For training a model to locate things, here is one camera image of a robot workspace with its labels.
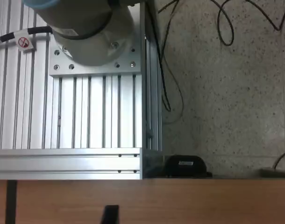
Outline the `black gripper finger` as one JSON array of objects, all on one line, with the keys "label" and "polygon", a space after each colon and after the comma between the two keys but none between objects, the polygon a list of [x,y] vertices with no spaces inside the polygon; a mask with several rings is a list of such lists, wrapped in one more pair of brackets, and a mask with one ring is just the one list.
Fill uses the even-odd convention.
[{"label": "black gripper finger", "polygon": [[119,205],[106,205],[100,223],[119,224]]}]

